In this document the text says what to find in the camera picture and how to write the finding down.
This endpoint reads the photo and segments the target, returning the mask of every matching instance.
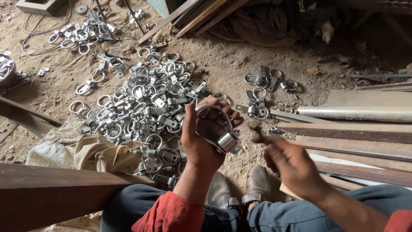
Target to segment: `hand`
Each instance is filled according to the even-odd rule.
[[[232,110],[227,102],[219,101],[214,97],[207,97],[202,100],[198,106],[210,103],[222,107],[223,112],[233,118],[233,126],[238,126],[243,122],[239,112]],[[186,107],[186,116],[182,128],[182,146],[187,154],[187,165],[194,166],[197,170],[213,175],[220,168],[225,160],[224,154],[219,154],[216,148],[209,144],[205,139],[196,134],[197,124],[200,129],[198,132],[210,131],[211,128],[224,130],[223,126],[216,124],[210,117],[218,120],[221,115],[215,114],[214,111],[202,112],[204,118],[198,118],[194,106],[188,104]]]
[[[290,144],[279,136],[259,136],[252,142],[266,143],[267,166],[275,173],[280,172],[282,182],[298,196],[315,204],[333,192],[302,146]]]

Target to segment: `metal washer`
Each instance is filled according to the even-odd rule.
[[[88,9],[89,8],[87,6],[79,6],[78,8],[76,8],[76,12],[78,14],[85,14],[85,13],[87,13]]]

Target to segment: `blue jeans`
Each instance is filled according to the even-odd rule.
[[[101,232],[131,231],[132,225],[165,191],[147,185],[132,185],[109,202],[103,211]],[[347,192],[348,196],[390,216],[397,210],[412,210],[412,191],[397,185],[375,185]],[[205,205],[202,231],[323,232],[343,231],[329,216],[309,201],[253,206],[242,220],[236,210]]]

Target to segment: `dirt floor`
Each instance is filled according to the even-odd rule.
[[[9,91],[5,97],[42,112],[51,117],[55,117],[61,122],[77,117],[68,110],[73,101],[83,101],[89,108],[96,106],[96,100],[105,94],[112,95],[120,87],[127,77],[119,79],[113,69],[106,68],[106,81],[99,84],[95,91],[88,96],[78,96],[75,94],[75,87],[90,79],[92,73],[97,69],[100,59],[97,54],[101,51],[109,51],[131,58],[125,62],[123,70],[128,70],[131,66],[143,61],[137,51],[140,45],[134,38],[125,38],[121,43],[97,43],[91,46],[91,51],[87,55],[80,55],[77,50],[59,49],[52,52],[29,56],[21,52],[21,43],[28,35],[22,30],[23,22],[29,16],[28,13],[21,12],[14,7],[16,0],[3,0],[0,2],[0,52],[11,51],[11,56],[15,59],[17,70],[26,72],[32,83],[23,85]],[[141,8],[146,14],[143,25],[150,21],[160,22],[162,18],[143,0],[131,1],[134,9]],[[91,6],[90,0],[72,0],[72,16],[70,22],[82,23],[86,16],[80,16],[75,9],[81,5]],[[118,7],[112,1],[106,6],[109,10],[108,19],[115,24],[122,26],[126,21],[126,7]],[[68,4],[63,7],[56,17],[46,17],[36,29],[37,31],[47,31],[60,26],[66,19]],[[32,30],[40,15],[33,15],[27,22],[26,29]],[[122,35],[139,36],[140,31],[133,25],[128,26],[129,30],[123,30]],[[230,104],[242,104],[246,102],[246,90],[253,90],[254,86],[244,82],[246,73],[258,73],[259,66],[265,65],[272,69],[283,71],[282,80],[293,79],[300,85],[298,91],[284,92],[276,85],[276,92],[268,94],[266,104],[271,109],[280,109],[286,112],[295,112],[299,106],[320,106],[325,102],[329,90],[354,89],[355,81],[348,77],[355,71],[362,72],[358,68],[348,70],[341,68],[337,62],[317,64],[319,56],[310,45],[296,43],[294,47],[267,48],[247,42],[231,42],[222,40],[209,33],[204,33],[199,38],[183,37],[177,39],[174,31],[169,34],[171,26],[168,25],[158,33],[158,38],[165,36],[169,45],[162,52],[176,52],[184,61],[192,61],[197,68],[193,78],[195,82],[202,80],[207,82],[207,89],[214,93],[224,93],[230,98]],[[29,38],[25,51],[36,50],[35,53],[44,51],[52,47],[47,41],[52,32],[35,35]],[[357,59],[366,60],[364,69],[370,71],[382,70],[378,60],[370,60],[370,54],[363,54],[355,47],[355,43],[361,40],[345,40],[335,35],[330,43],[330,47],[341,48],[349,51]],[[49,67],[43,77],[36,76],[42,67]],[[316,66],[323,73],[320,76],[310,75],[302,71],[309,67]],[[265,166],[263,159],[264,146],[253,144],[249,141],[251,131],[249,128],[260,127],[263,131],[276,125],[279,120],[269,118],[264,121],[257,121],[248,118],[243,114],[245,122],[239,127],[241,140],[245,146],[245,152],[237,155],[228,154],[225,163],[220,171],[228,178],[233,192],[237,197],[241,197],[246,192],[246,178],[249,168],[255,164]],[[294,135],[280,133],[288,139],[294,139]],[[19,126],[0,144],[0,162],[5,163],[25,163],[25,157],[29,150],[35,146],[40,139],[23,127]],[[279,184],[273,183],[274,189],[279,188]]]

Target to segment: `red sleeve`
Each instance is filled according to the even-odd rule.
[[[398,210],[389,218],[384,232],[412,232],[412,210]]]
[[[200,231],[203,206],[196,205],[172,192],[161,195],[153,207],[132,227],[132,232]]]

